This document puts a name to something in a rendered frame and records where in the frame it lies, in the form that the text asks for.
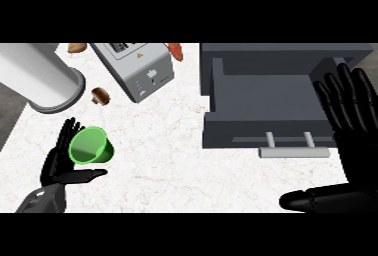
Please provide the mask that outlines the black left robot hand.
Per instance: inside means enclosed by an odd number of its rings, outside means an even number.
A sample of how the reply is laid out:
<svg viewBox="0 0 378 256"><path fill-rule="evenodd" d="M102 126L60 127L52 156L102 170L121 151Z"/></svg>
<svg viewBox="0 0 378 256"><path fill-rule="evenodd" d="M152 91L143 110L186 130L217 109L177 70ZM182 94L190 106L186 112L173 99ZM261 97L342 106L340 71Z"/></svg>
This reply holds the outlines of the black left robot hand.
<svg viewBox="0 0 378 256"><path fill-rule="evenodd" d="M74 136L83 129L84 126L75 121L75 118L65 120L56 145L47 153L41 168L41 186L89 183L93 179L108 174L105 169L74 169L75 163L69 158L68 147Z"/></svg>

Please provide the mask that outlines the orange carrot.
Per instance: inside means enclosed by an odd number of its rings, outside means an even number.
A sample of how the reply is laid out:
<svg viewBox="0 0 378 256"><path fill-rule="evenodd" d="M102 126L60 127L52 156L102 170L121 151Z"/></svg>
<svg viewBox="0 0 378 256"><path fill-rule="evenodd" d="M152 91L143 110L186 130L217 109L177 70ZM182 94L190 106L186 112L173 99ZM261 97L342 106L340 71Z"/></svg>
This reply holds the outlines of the orange carrot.
<svg viewBox="0 0 378 256"><path fill-rule="evenodd" d="M177 61L183 60L183 52L182 52L182 46L179 43L170 43L168 44L168 50L170 53Z"/></svg>

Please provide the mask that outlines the brown mushroom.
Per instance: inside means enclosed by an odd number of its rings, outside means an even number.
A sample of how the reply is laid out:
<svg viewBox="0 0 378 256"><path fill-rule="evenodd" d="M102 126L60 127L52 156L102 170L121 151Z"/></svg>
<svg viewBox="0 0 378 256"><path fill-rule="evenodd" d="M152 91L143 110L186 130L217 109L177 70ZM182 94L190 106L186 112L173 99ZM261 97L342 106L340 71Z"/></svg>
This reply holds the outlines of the brown mushroom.
<svg viewBox="0 0 378 256"><path fill-rule="evenodd" d="M109 103L109 94L108 92L100 88L100 87L96 87L93 90L91 90L91 102L94 104L100 104L102 106L105 106L108 103Z"/></svg>

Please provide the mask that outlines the green cup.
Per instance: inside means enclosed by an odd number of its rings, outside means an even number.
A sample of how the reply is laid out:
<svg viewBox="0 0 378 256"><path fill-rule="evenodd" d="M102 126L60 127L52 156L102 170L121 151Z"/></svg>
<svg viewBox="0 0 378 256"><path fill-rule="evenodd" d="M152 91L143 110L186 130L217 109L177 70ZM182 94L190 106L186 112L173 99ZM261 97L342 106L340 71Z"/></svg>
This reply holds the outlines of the green cup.
<svg viewBox="0 0 378 256"><path fill-rule="evenodd" d="M84 128L74 136L68 155L75 164L106 163L114 156L114 146L100 127Z"/></svg>

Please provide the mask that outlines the white cylindrical appliance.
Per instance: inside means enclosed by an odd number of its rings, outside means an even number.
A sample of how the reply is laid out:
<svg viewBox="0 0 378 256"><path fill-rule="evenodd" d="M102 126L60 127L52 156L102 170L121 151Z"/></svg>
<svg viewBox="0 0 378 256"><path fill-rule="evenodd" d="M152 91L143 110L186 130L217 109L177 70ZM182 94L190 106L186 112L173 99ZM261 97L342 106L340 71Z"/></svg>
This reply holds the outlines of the white cylindrical appliance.
<svg viewBox="0 0 378 256"><path fill-rule="evenodd" d="M0 82L44 114L65 111L80 100L86 78L49 43L0 43Z"/></svg>

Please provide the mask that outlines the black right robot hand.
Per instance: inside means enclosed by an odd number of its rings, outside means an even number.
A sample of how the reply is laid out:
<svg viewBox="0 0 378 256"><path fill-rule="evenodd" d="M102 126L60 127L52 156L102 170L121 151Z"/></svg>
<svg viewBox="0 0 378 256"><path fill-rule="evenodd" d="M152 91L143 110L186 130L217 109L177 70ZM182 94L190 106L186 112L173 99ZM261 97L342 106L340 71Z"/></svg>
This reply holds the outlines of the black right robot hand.
<svg viewBox="0 0 378 256"><path fill-rule="evenodd" d="M347 182L283 194L279 205L304 213L378 213L378 94L360 68L337 66L314 91L334 130Z"/></svg>

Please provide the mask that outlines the grey toaster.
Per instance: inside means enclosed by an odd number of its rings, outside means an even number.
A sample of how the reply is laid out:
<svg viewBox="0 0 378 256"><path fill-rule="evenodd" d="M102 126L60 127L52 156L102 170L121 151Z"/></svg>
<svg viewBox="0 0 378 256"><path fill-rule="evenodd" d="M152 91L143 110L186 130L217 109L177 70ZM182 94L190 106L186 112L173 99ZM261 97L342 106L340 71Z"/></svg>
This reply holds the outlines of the grey toaster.
<svg viewBox="0 0 378 256"><path fill-rule="evenodd" d="M91 49L130 100L139 103L174 79L164 43L91 43Z"/></svg>

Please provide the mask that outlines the dark grey open drawer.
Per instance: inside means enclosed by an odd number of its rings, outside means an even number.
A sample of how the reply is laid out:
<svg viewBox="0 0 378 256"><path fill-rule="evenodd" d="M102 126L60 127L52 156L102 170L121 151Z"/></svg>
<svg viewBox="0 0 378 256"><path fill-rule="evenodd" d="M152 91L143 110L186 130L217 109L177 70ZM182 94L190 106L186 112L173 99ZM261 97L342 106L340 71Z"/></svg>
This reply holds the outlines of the dark grey open drawer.
<svg viewBox="0 0 378 256"><path fill-rule="evenodd" d="M368 43L202 43L201 94L210 98L202 146L260 148L272 133L279 147L303 147L310 134L316 146L332 148L313 83L372 51Z"/></svg>

